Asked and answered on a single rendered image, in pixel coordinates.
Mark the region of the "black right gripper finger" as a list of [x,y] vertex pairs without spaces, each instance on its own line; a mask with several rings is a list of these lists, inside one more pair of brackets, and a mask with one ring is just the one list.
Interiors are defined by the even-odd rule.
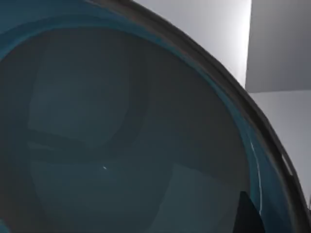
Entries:
[[240,192],[232,233],[265,233],[260,214],[248,194],[244,191]]

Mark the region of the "blue bowl with grey rim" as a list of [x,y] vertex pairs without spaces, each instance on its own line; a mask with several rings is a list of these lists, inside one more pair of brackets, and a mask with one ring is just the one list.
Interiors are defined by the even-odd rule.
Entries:
[[311,233],[297,173],[225,67],[131,0],[0,0],[0,233]]

